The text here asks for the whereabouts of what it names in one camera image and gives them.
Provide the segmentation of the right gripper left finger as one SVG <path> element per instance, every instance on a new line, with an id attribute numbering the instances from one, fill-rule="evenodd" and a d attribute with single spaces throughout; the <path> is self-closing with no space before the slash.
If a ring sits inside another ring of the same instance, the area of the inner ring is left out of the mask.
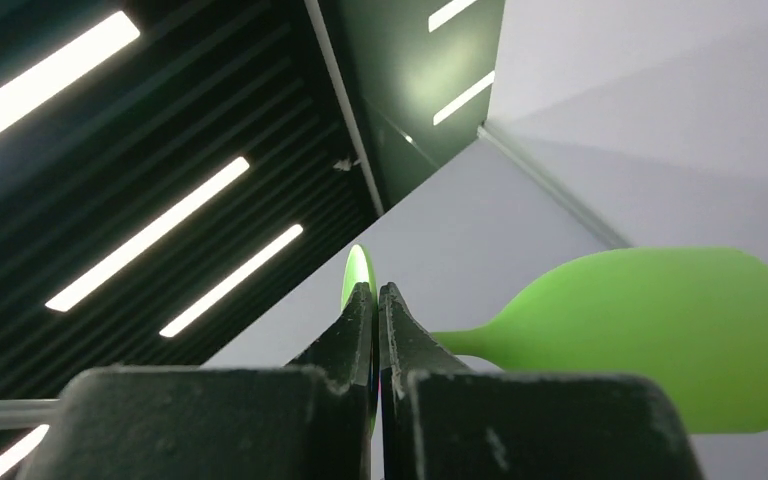
<path id="1" fill-rule="evenodd" d="M 23 479 L 366 479 L 373 294 L 280 368 L 105 367 L 63 390 Z"/>

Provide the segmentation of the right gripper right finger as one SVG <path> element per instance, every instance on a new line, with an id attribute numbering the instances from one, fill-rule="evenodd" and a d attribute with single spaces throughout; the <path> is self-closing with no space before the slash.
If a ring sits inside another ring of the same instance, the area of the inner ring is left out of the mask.
<path id="1" fill-rule="evenodd" d="M 677 412 L 651 381 L 618 374 L 481 373 L 378 296 L 388 479 L 699 479 Z"/>

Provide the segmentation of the green wine glass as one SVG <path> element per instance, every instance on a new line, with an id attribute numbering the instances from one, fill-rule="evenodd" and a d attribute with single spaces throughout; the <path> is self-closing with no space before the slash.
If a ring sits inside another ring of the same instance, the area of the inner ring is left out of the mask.
<path id="1" fill-rule="evenodd" d="M 692 433 L 768 430 L 768 265 L 734 248 L 586 255 L 436 339 L 506 371 L 646 378 Z"/>

